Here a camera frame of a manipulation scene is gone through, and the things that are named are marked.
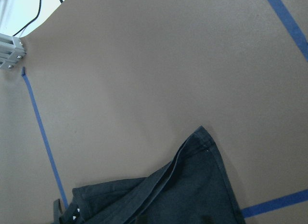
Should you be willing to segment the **black printed t-shirt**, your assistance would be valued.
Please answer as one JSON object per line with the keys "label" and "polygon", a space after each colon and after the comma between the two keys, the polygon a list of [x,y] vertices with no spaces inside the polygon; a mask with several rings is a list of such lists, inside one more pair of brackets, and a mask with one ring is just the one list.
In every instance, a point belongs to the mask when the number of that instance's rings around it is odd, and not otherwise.
{"label": "black printed t-shirt", "polygon": [[243,224],[217,145],[204,127],[148,177],[74,188],[56,224]]}

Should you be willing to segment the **grey aluminium post bracket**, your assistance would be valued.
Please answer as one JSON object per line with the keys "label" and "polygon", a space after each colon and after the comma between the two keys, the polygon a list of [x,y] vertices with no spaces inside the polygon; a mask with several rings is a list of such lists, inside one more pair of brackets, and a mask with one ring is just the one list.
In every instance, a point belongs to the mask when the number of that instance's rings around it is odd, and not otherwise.
{"label": "grey aluminium post bracket", "polygon": [[18,37],[0,35],[0,68],[11,70],[26,55],[25,47]]}

